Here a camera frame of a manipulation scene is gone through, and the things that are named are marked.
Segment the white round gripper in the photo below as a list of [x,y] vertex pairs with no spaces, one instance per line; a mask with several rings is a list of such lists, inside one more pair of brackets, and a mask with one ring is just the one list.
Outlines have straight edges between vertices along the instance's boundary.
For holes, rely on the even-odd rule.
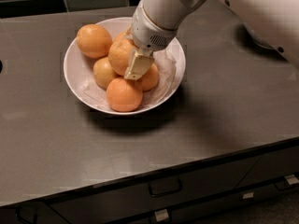
[[134,40],[140,47],[132,49],[124,78],[142,78],[154,63],[153,51],[165,49],[176,34],[176,30],[166,30],[155,24],[144,9],[144,1],[141,0],[132,17],[131,27],[124,33],[124,38]]

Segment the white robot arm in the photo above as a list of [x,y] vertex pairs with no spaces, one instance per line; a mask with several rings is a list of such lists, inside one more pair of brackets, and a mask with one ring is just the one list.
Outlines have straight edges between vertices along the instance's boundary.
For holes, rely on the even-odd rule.
[[[138,46],[124,77],[140,79],[165,49],[184,19],[206,0],[141,0],[132,17],[129,37]],[[218,0],[237,15],[253,36],[299,64],[299,0]]]

